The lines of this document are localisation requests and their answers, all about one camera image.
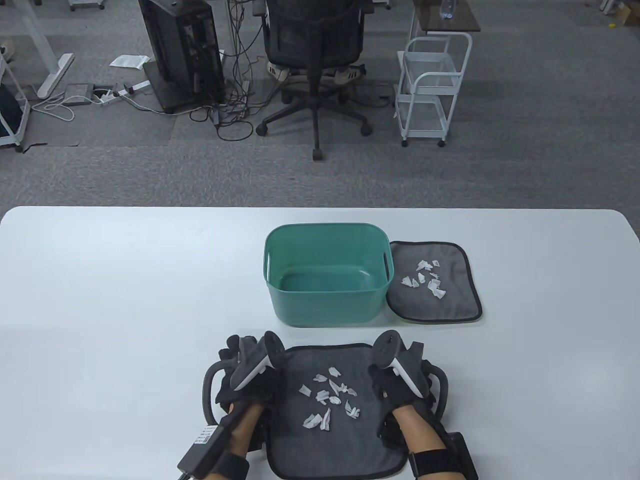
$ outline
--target teal plastic basin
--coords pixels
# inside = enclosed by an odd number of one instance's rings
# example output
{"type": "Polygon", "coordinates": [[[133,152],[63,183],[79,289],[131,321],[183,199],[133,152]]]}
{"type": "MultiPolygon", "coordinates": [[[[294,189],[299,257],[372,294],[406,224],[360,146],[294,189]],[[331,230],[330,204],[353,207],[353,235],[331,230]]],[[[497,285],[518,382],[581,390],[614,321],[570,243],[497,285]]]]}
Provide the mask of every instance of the teal plastic basin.
{"type": "Polygon", "coordinates": [[[292,326],[373,320],[393,277],[389,239],[368,223],[283,225],[264,246],[273,310],[292,326]]]}

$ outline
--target wrist strap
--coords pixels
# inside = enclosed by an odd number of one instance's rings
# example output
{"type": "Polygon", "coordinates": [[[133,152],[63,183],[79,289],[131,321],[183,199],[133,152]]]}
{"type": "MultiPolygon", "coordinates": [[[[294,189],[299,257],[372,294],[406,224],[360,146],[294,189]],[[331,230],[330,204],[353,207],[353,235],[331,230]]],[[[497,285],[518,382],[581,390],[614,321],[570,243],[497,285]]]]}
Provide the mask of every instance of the wrist strap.
{"type": "Polygon", "coordinates": [[[409,465],[411,465],[413,476],[416,478],[441,472],[462,473],[462,467],[458,457],[446,449],[410,453],[409,465]]]}
{"type": "Polygon", "coordinates": [[[211,473],[219,474],[227,480],[245,480],[249,473],[249,462],[246,458],[225,450],[211,473]]]}

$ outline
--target forearm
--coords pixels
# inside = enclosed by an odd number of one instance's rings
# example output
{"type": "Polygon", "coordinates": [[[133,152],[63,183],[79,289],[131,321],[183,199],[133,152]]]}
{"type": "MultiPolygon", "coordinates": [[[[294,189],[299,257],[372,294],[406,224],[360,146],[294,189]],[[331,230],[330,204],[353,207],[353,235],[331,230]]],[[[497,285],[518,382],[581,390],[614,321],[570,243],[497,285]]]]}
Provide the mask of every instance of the forearm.
{"type": "MultiPolygon", "coordinates": [[[[446,446],[435,432],[411,405],[400,407],[393,412],[404,440],[412,453],[426,452],[429,450],[442,450],[446,446]]],[[[463,474],[454,472],[442,472],[423,475],[419,480],[465,480],[463,474]]]]}
{"type": "MultiPolygon", "coordinates": [[[[245,413],[240,423],[231,433],[231,440],[227,450],[234,455],[240,457],[246,457],[246,453],[249,451],[249,443],[255,426],[258,424],[258,420],[264,411],[264,407],[261,405],[253,404],[249,407],[249,410],[245,413]]],[[[226,480],[222,475],[209,474],[205,480],[226,480]]]]}

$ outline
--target gray microfiber mat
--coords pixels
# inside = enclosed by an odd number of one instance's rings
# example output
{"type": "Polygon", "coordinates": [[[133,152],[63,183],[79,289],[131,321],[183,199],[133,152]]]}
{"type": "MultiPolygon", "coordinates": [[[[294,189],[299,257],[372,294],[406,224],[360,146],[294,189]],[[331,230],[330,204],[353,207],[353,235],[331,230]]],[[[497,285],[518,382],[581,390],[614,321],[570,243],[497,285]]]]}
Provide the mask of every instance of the gray microfiber mat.
{"type": "Polygon", "coordinates": [[[406,453],[385,447],[377,436],[380,422],[380,401],[371,388],[367,368],[371,365],[371,346],[294,347],[287,351],[284,367],[285,394],[273,410],[267,434],[267,458],[273,472],[285,480],[333,479],[364,480],[387,477],[399,472],[406,462],[406,453]],[[329,375],[329,367],[341,373],[329,375]],[[338,385],[353,388],[357,397],[340,393],[340,405],[316,401],[316,394],[328,390],[335,394],[329,382],[313,381],[316,374],[331,378],[338,385]],[[306,385],[311,396],[298,390],[306,385]],[[348,417],[344,405],[360,409],[357,419],[348,417]],[[312,413],[324,415],[331,408],[330,430],[320,426],[302,426],[312,413]]]}
{"type": "Polygon", "coordinates": [[[482,305],[471,277],[467,254],[454,243],[447,242],[391,242],[391,254],[396,269],[387,292],[387,303],[399,317],[420,323],[457,323],[477,320],[482,305]],[[421,260],[440,263],[431,273],[440,278],[439,289],[447,293],[438,299],[428,289],[433,278],[427,270],[420,270],[426,283],[418,288],[403,285],[406,276],[418,280],[416,268],[421,260]]]}

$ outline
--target office chair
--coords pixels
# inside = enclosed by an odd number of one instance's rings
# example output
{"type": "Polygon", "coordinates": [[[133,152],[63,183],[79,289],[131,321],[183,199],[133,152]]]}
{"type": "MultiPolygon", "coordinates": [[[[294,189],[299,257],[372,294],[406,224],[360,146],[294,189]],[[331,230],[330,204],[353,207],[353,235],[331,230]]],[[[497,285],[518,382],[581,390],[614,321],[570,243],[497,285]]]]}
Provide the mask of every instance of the office chair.
{"type": "Polygon", "coordinates": [[[308,93],[283,88],[283,102],[291,104],[263,119],[255,130],[259,136],[267,134],[267,125],[271,122],[305,108],[311,110],[314,122],[313,160],[315,161],[323,159],[318,131],[320,108],[358,120],[362,123],[360,134],[363,136],[373,133],[367,117],[329,99],[333,95],[344,93],[348,85],[320,90],[323,68],[345,67],[356,62],[360,57],[364,39],[365,13],[373,13],[372,0],[353,0],[351,5],[338,16],[316,20],[297,19],[288,15],[278,6],[277,0],[253,0],[253,16],[262,17],[264,49],[269,61],[278,66],[306,69],[309,80],[308,93]]]}

